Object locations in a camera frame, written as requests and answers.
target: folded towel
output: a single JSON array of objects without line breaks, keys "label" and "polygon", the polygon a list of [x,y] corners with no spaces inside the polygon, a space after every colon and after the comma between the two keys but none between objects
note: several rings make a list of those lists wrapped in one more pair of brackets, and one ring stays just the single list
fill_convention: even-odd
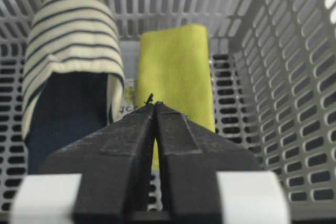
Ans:
[{"label": "folded towel", "polygon": [[[214,131],[206,28],[190,24],[143,34],[136,90],[138,106],[143,106],[153,93],[154,101],[163,101],[191,121]],[[154,149],[156,169],[157,154]]]},{"label": "folded towel", "polygon": [[23,139],[29,169],[117,119],[124,73],[118,29],[102,0],[45,0],[28,36]]}]

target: slipper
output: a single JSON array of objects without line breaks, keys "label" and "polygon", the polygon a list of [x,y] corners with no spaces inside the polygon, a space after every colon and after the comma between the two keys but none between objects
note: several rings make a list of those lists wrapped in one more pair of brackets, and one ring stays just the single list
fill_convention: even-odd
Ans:
[{"label": "slipper", "polygon": [[124,88],[118,29],[102,0],[45,0],[28,36],[23,139],[28,172],[117,119]]}]

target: yellow-green cloth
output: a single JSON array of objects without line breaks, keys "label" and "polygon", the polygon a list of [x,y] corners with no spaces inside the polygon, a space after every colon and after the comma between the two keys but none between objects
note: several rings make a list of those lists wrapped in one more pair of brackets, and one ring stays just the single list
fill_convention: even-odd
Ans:
[{"label": "yellow-green cloth", "polygon": [[[143,106],[153,93],[154,102],[162,101],[214,131],[206,28],[190,24],[143,34],[136,90],[138,106]],[[155,145],[154,169],[159,164],[157,152]]]}]

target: cream and navy stripe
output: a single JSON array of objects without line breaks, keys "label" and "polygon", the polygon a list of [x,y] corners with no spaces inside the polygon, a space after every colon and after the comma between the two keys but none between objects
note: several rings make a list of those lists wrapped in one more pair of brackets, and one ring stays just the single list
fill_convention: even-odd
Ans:
[{"label": "cream and navy stripe", "polygon": [[28,36],[23,81],[23,139],[53,72],[108,73],[107,117],[116,120],[124,86],[118,29],[102,0],[45,0]]}]

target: gray plastic basket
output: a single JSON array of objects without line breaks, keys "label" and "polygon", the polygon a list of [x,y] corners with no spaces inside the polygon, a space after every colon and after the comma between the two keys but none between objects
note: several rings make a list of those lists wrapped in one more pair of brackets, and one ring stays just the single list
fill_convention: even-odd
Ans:
[{"label": "gray plastic basket", "polygon": [[[42,1],[0,0],[3,212],[26,171],[20,138],[23,54]],[[336,216],[335,0],[104,1],[116,14],[128,78],[136,77],[136,57],[132,62],[129,52],[139,46],[139,34],[204,24],[216,132],[278,174],[293,218]]]}]

